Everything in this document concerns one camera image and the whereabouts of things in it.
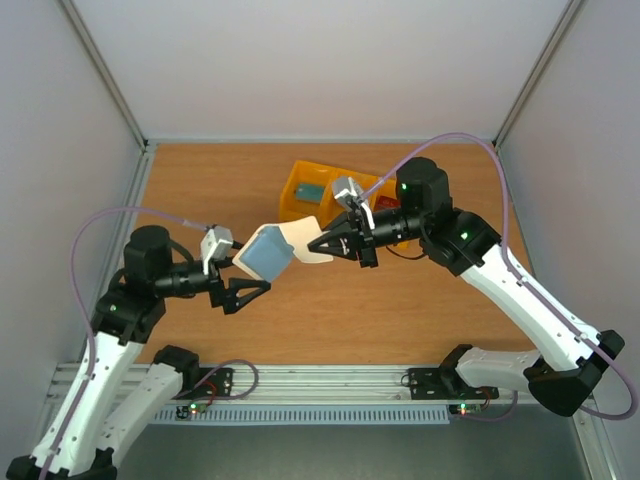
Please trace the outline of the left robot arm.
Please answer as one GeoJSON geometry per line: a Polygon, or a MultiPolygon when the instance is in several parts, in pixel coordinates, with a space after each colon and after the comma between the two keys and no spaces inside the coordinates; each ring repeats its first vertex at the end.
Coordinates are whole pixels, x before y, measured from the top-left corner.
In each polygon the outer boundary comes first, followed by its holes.
{"type": "Polygon", "coordinates": [[[149,421],[175,397],[195,395],[204,381],[199,357],[168,345],[120,404],[114,401],[131,365],[166,312],[169,298],[206,293],[212,307],[233,314],[270,290],[264,280],[231,278],[220,271],[238,248],[229,230],[208,231],[212,251],[201,260],[173,260],[179,246],[168,230],[150,225],[133,231],[124,265],[98,300],[82,366],[57,416],[31,454],[13,459],[9,479],[114,479],[149,421]]]}

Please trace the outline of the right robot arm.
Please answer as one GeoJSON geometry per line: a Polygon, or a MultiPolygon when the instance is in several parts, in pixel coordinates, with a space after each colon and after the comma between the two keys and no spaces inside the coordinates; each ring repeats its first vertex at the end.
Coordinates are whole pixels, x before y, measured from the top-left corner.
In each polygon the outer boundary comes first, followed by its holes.
{"type": "Polygon", "coordinates": [[[378,249],[418,241],[424,257],[483,293],[535,346],[496,352],[458,345],[439,366],[447,394],[456,398],[481,387],[525,392],[547,410],[572,416],[624,348],[622,337],[575,317],[518,263],[489,223],[455,207],[447,173],[434,161],[414,157],[396,179],[398,207],[378,212],[350,182],[339,193],[345,212],[309,242],[310,251],[375,267],[378,249]]]}

